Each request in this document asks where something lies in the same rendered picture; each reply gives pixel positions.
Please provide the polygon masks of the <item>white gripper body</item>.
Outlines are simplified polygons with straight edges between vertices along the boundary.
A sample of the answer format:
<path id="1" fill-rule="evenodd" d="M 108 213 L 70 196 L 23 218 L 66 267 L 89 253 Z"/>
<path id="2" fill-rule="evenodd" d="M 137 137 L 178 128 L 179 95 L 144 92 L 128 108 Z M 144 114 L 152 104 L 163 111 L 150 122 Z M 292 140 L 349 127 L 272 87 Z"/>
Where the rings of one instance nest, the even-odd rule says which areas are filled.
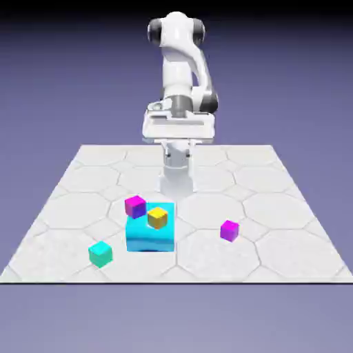
<path id="1" fill-rule="evenodd" d="M 215 136 L 215 116 L 186 111 L 186 117 L 172 117 L 169 110 L 147 110 L 143 118 L 143 139 L 151 143 L 162 140 L 196 140 L 212 142 Z"/>

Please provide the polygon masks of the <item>small magenta cube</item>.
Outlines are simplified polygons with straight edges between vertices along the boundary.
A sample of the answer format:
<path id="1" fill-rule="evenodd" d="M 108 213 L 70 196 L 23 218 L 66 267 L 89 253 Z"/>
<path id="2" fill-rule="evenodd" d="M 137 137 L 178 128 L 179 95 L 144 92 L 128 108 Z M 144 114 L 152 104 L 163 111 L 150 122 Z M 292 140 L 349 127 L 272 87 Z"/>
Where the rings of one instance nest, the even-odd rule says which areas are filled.
<path id="1" fill-rule="evenodd" d="M 146 214 L 147 203 L 139 195 L 132 196 L 125 200 L 125 213 L 133 218 L 139 218 Z"/>

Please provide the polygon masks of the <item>small yellow cube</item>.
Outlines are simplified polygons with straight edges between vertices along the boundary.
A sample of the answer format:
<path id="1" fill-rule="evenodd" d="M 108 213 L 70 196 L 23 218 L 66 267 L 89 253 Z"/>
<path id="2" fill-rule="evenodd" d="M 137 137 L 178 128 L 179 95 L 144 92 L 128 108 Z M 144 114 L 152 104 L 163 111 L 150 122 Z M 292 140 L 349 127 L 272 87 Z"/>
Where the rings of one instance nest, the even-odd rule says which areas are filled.
<path id="1" fill-rule="evenodd" d="M 155 207 L 147 212 L 148 225 L 159 230 L 167 225 L 168 212 L 160 207 Z"/>

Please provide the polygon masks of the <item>small purple cube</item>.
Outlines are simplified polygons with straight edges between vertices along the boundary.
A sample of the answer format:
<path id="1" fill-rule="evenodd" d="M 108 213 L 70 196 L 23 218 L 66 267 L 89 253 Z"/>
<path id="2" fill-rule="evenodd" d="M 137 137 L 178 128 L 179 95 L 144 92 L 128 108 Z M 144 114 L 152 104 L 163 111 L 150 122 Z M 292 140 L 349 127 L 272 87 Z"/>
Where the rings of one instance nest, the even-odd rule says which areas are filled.
<path id="1" fill-rule="evenodd" d="M 239 235 L 239 224 L 226 220 L 220 228 L 220 237 L 226 241 L 233 242 Z"/>

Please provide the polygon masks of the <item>small teal cube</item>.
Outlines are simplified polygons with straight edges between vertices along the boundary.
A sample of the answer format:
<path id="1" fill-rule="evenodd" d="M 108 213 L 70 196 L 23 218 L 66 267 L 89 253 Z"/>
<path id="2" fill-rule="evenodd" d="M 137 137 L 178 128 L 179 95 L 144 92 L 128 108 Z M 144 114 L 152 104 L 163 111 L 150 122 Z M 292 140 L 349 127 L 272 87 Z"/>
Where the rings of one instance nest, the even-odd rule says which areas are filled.
<path id="1" fill-rule="evenodd" d="M 112 248 L 104 241 L 95 243 L 88 248 L 90 262 L 102 268 L 113 260 Z"/>

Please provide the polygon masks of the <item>large cyan box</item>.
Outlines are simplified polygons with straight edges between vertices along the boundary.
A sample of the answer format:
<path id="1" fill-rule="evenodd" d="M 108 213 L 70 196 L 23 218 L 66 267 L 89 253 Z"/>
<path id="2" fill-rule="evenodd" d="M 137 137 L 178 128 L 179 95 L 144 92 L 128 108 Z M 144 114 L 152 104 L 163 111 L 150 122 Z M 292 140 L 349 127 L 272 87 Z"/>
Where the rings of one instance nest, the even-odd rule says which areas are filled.
<path id="1" fill-rule="evenodd" d="M 173 252 L 175 212 L 173 203 L 147 203 L 147 211 L 161 207 L 168 212 L 167 224 L 159 230 L 148 225 L 148 216 L 145 214 L 133 219 L 128 216 L 125 225 L 125 242 L 129 252 Z"/>

